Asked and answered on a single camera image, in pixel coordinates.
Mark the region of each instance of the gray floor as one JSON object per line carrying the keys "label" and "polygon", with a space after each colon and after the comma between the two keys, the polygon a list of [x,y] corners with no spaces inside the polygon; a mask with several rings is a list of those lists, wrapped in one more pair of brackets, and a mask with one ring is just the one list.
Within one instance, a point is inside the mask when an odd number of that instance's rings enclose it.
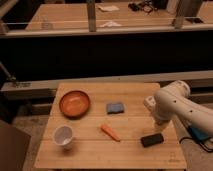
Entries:
{"label": "gray floor", "polygon": [[[13,126],[28,133],[32,137],[23,171],[41,171],[40,169],[35,169],[33,165],[47,120],[48,115],[18,116],[13,122]],[[175,117],[173,121],[175,123],[178,137],[188,136],[179,119]],[[181,143],[181,147],[188,164],[188,171],[213,170],[213,153],[210,154],[203,151],[191,140],[184,140]]]}

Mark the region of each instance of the wooden table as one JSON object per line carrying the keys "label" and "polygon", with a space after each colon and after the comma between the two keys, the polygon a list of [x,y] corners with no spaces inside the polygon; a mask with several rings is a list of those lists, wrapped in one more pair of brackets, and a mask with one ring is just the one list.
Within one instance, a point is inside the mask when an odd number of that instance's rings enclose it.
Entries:
{"label": "wooden table", "polygon": [[[108,21],[115,21],[123,27],[130,26],[165,26],[171,25],[174,15],[165,10],[147,14],[133,12],[128,8],[129,2],[96,3],[97,27]],[[98,6],[115,5],[119,11],[102,12]],[[46,20],[53,24],[53,29],[88,28],[86,4],[42,4],[27,26],[27,30],[42,29],[41,23]]]}
{"label": "wooden table", "polygon": [[[143,105],[145,97],[159,88],[155,83],[61,83],[35,161],[36,168],[60,169],[185,169],[186,161],[178,143],[173,123],[156,126]],[[59,100],[70,90],[86,92],[91,99],[89,112],[79,120],[64,117]],[[106,114],[106,104],[123,102],[125,113]],[[106,123],[116,131],[121,142],[100,130]],[[53,131],[70,125],[75,140],[70,151],[63,151],[52,141]],[[162,132],[164,143],[144,148],[142,136]]]}

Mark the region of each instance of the toy carrot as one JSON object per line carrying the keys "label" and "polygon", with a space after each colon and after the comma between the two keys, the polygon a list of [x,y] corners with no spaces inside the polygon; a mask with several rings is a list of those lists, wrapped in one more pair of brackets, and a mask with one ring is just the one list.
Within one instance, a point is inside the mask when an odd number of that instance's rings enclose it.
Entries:
{"label": "toy carrot", "polygon": [[118,142],[121,141],[121,139],[115,134],[115,132],[107,124],[101,125],[101,130],[105,132],[106,134],[108,134],[115,141],[118,141]]}

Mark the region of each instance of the cup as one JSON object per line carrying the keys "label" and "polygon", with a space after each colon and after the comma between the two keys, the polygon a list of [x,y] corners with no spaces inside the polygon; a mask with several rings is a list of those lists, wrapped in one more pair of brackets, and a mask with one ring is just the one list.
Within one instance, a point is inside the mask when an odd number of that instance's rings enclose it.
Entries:
{"label": "cup", "polygon": [[56,128],[56,130],[53,133],[53,141],[56,145],[64,148],[64,149],[70,149],[71,148],[71,142],[73,140],[73,129],[69,126],[60,126]]}

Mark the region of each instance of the wooden bowl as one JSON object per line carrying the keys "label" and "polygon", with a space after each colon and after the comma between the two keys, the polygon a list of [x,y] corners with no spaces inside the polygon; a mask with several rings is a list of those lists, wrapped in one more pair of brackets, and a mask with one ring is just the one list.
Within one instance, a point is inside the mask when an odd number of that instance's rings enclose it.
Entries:
{"label": "wooden bowl", "polygon": [[70,118],[77,118],[84,115],[90,106],[89,96],[83,91],[70,91],[60,100],[61,112]]}

